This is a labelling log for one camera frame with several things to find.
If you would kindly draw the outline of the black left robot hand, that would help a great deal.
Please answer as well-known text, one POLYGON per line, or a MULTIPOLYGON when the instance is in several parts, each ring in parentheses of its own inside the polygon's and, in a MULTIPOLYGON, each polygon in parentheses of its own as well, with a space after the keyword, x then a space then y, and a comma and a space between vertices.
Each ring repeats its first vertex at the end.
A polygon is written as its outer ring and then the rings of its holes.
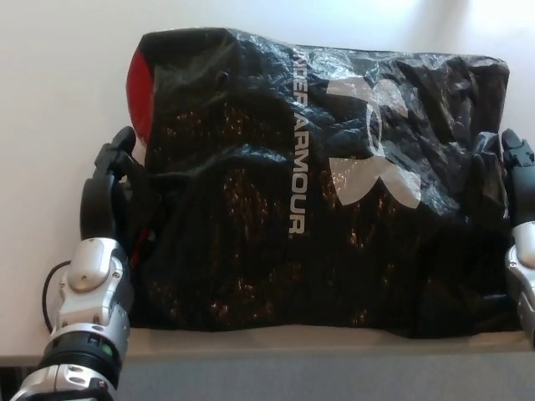
POLYGON ((134 263, 155 247, 153 225, 161 208, 154 177, 133 156, 136 141, 134 129, 125 126, 101 146, 79 212, 83 239, 116 240, 134 263))

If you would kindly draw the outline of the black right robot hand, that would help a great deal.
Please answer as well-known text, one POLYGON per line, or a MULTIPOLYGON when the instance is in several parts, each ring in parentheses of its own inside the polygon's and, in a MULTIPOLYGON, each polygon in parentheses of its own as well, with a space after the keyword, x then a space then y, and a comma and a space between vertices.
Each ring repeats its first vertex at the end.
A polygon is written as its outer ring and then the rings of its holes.
POLYGON ((497 228, 534 221, 534 151, 511 129, 482 133, 471 158, 469 210, 478 224, 497 228))

